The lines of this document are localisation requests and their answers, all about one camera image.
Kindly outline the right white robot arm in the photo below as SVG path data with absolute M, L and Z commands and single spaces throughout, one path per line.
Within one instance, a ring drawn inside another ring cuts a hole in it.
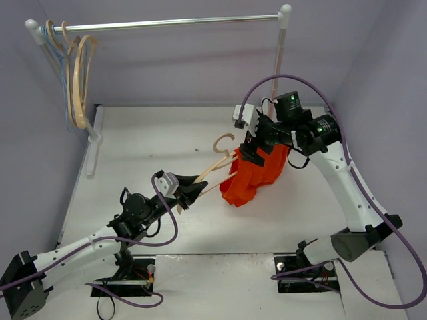
M 296 269 L 313 273 L 319 264 L 334 259 L 353 262 L 403 226 L 399 215 L 382 212 L 375 204 L 364 180 L 350 159 L 344 134 L 331 115 L 314 117 L 301 106 L 293 91 L 274 99 L 276 120 L 258 111 L 253 105 L 236 105 L 233 119 L 236 127 L 247 127 L 240 152 L 245 161 L 259 167 L 266 165 L 266 156 L 274 146 L 285 145 L 300 152 L 321 172 L 337 199 L 346 219 L 346 228 L 331 236 L 298 245 Z

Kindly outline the orange t shirt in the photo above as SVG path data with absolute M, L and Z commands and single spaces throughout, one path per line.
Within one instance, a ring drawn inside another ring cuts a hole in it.
M 261 149 L 257 154 L 264 159 L 264 166 L 257 166 L 249 161 L 244 161 L 238 148 L 235 161 L 232 162 L 229 174 L 234 176 L 220 184 L 222 198 L 229 205 L 240 207 L 251 201 L 257 189 L 275 183 L 281 175 L 286 163 L 289 148 L 284 145 L 276 145 L 268 155 Z

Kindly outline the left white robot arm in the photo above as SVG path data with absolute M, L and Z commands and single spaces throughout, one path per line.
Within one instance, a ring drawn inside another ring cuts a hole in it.
M 102 278 L 124 280 L 133 273 L 129 248 L 143 246 L 149 227 L 176 206 L 188 209 L 207 187 L 195 176 L 159 171 L 151 178 L 152 198 L 124 189 L 122 212 L 98 231 L 47 253 L 16 254 L 1 277 L 1 298 L 12 319 L 26 319 L 52 298 Z

